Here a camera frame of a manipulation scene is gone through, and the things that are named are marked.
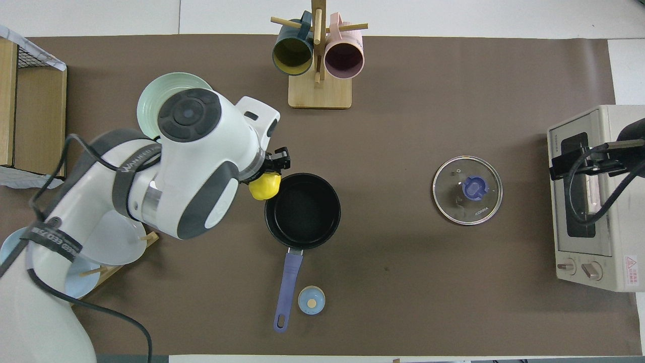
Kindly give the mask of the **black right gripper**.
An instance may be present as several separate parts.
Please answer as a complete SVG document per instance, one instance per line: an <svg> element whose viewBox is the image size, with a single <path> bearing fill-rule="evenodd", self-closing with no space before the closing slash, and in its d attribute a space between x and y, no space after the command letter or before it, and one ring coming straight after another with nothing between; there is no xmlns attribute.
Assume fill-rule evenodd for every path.
<svg viewBox="0 0 645 363"><path fill-rule="evenodd" d="M567 177L587 150L574 149L551 158L551 180ZM636 175L644 177L643 142L608 142L592 148L590 152L591 155L587 159L590 165L585 170L587 175L608 173L610 176L615 176L635 171Z"/></svg>

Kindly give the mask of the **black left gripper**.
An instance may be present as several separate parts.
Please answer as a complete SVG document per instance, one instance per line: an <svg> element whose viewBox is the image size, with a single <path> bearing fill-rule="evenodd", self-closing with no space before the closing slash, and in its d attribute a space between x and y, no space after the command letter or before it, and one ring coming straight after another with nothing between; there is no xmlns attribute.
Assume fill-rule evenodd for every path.
<svg viewBox="0 0 645 363"><path fill-rule="evenodd" d="M291 158L288 147L281 147L275 150L274 154L266 154L260 167L260 175L270 172L287 170L291 167Z"/></svg>

